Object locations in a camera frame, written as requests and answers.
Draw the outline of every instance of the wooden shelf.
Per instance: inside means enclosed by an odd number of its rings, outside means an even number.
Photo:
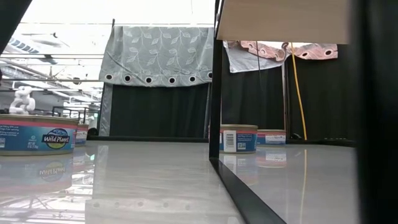
[[[348,0],[224,0],[219,40],[348,43]]]

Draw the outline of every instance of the white figurine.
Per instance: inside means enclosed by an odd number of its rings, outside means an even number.
[[[15,91],[14,101],[10,105],[10,114],[29,114],[28,111],[33,111],[36,106],[36,102],[30,97],[32,93],[32,87],[30,86],[20,86],[17,91]]]

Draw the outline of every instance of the black curtain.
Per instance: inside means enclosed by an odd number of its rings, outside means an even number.
[[[202,138],[208,84],[113,85],[110,136]]]
[[[353,114],[349,91],[347,45],[338,45],[338,58],[304,60],[295,58],[298,86],[303,104],[308,140],[354,140]],[[286,60],[289,78],[290,127],[303,137],[299,100],[294,80],[292,57]]]
[[[281,67],[231,73],[223,52],[222,123],[284,129]]]

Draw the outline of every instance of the can label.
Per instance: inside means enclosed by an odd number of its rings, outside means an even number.
[[[223,130],[220,136],[220,150],[224,152],[256,151],[256,131]]]
[[[76,126],[0,121],[0,151],[72,151]]]
[[[87,129],[77,129],[76,144],[86,144],[87,132]]]
[[[283,145],[286,144],[284,132],[258,133],[257,144]]]

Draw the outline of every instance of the reflective surface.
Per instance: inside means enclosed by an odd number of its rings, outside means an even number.
[[[243,223],[207,144],[88,142],[0,157],[0,222]]]
[[[349,147],[288,145],[220,160],[288,224],[354,224],[354,156]]]

